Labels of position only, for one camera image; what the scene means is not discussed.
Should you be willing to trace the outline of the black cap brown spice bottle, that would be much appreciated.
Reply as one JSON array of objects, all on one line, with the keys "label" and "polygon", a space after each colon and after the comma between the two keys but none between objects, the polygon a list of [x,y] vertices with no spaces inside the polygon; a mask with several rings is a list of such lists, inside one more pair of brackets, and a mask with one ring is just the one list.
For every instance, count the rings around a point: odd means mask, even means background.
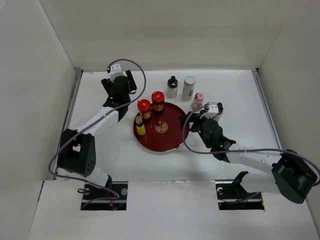
[{"label": "black cap brown spice bottle", "polygon": [[217,103],[217,107],[218,107],[218,114],[216,114],[216,115],[214,116],[214,120],[217,121],[217,122],[219,122],[220,119],[221,119],[221,117],[222,117],[222,115],[223,115],[224,108],[223,108],[223,104],[222,104],[221,102],[218,102],[218,103]]}]

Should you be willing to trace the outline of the red lid chili sauce jar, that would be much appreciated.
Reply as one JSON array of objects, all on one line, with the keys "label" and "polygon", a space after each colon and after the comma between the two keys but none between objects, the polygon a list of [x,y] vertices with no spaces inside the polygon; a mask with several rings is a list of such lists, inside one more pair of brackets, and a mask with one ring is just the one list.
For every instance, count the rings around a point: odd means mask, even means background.
[{"label": "red lid chili sauce jar", "polygon": [[141,99],[137,102],[137,108],[144,122],[148,122],[152,118],[151,103],[148,99]]}]

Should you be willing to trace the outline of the small yellow label oil bottle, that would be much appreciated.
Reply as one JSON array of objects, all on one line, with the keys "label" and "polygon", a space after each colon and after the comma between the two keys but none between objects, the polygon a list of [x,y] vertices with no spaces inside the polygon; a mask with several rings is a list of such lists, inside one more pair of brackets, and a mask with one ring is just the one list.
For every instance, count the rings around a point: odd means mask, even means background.
[{"label": "small yellow label oil bottle", "polygon": [[144,136],[146,134],[145,125],[140,115],[135,117],[135,126],[136,126],[137,134],[139,136]]}]

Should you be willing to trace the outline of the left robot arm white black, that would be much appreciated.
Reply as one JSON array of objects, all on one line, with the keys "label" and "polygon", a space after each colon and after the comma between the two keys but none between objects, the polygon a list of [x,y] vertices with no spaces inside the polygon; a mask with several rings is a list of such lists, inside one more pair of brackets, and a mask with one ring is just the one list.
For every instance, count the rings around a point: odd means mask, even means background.
[{"label": "left robot arm white black", "polygon": [[137,86],[130,70],[117,72],[101,84],[108,98],[101,110],[86,123],[76,129],[66,129],[62,133],[61,145],[75,137],[58,155],[57,166],[69,173],[77,174],[86,181],[96,184],[95,193],[100,199],[112,195],[112,178],[97,166],[96,138],[107,128],[118,123],[127,113]]}]

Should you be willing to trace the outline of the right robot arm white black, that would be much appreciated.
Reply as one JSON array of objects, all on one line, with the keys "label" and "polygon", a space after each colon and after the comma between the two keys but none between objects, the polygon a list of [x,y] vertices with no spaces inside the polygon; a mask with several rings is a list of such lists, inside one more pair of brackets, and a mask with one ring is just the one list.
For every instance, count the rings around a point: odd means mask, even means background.
[{"label": "right robot arm white black", "polygon": [[287,200],[302,204],[311,189],[320,181],[320,169],[293,150],[273,148],[249,149],[223,135],[223,129],[213,118],[193,113],[188,120],[191,132],[197,132],[209,154],[229,164],[240,164],[262,171],[271,178],[267,192],[281,194]]}]

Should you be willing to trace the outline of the pink cap small bottle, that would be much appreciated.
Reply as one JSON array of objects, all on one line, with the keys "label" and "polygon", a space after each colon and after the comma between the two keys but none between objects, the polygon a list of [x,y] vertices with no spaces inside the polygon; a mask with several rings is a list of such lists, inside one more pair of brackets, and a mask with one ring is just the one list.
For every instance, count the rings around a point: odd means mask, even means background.
[{"label": "pink cap small bottle", "polygon": [[204,97],[205,97],[205,95],[202,92],[197,92],[194,96],[193,101],[192,101],[191,108],[193,110],[195,110],[195,109],[203,106]]}]

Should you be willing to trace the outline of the tall silver lid spice jar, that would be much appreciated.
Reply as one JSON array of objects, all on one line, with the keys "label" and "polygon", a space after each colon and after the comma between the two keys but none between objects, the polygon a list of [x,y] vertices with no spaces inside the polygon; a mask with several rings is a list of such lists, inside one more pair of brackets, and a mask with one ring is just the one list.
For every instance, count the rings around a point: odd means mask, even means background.
[{"label": "tall silver lid spice jar", "polygon": [[195,83],[196,79],[191,75],[188,75],[184,78],[182,90],[183,100],[190,101],[192,99]]}]

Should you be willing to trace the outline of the black cap white powder bottle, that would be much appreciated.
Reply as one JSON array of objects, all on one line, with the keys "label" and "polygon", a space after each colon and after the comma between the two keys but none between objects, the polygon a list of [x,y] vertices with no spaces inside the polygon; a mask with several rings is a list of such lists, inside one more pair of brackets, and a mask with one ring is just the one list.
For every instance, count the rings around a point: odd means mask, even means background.
[{"label": "black cap white powder bottle", "polygon": [[167,81],[166,95],[169,98],[176,98],[178,95],[178,80],[174,75]]}]

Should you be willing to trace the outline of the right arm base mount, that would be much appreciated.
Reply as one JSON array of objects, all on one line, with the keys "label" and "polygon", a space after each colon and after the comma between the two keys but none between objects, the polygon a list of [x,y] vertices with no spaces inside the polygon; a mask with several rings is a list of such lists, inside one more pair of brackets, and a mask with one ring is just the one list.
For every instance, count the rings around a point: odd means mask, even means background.
[{"label": "right arm base mount", "polygon": [[248,171],[241,171],[234,179],[215,182],[220,211],[264,210],[261,192],[248,192],[241,183]]}]

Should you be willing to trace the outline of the aluminium table edge rail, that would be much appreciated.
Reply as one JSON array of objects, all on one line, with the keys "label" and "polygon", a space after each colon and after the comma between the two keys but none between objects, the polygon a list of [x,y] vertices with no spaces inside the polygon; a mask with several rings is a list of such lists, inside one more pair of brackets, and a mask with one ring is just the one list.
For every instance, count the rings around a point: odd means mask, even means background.
[{"label": "aluminium table edge rail", "polygon": [[251,73],[252,73],[252,76],[254,78],[254,82],[255,82],[256,88],[258,90],[258,93],[259,93],[259,96],[260,96],[260,100],[262,102],[262,106],[263,106],[263,109],[264,109],[264,112],[265,112],[269,127],[270,127],[270,129],[272,131],[272,136],[273,136],[274,140],[276,141],[277,147],[278,148],[282,148],[282,144],[281,144],[281,141],[279,139],[279,136],[278,136],[278,133],[277,133],[277,130],[276,130],[276,126],[275,126],[275,123],[273,121],[272,114],[270,112],[270,108],[269,108],[269,105],[268,105],[268,102],[267,102],[267,99],[266,99],[266,96],[265,96],[265,93],[264,93],[264,90],[263,90],[263,86],[262,86],[262,83],[261,83],[261,80],[260,80],[260,76],[259,76],[258,70],[259,70],[258,68],[254,68],[254,69],[251,70]]}]

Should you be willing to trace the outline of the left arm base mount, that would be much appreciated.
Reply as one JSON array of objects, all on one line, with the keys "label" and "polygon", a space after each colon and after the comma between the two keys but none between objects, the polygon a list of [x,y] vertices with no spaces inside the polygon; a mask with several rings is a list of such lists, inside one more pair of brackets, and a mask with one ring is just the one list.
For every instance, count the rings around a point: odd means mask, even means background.
[{"label": "left arm base mount", "polygon": [[80,209],[82,211],[125,211],[127,209],[129,183],[114,181],[111,189],[119,195],[85,184],[77,192],[82,195]]}]

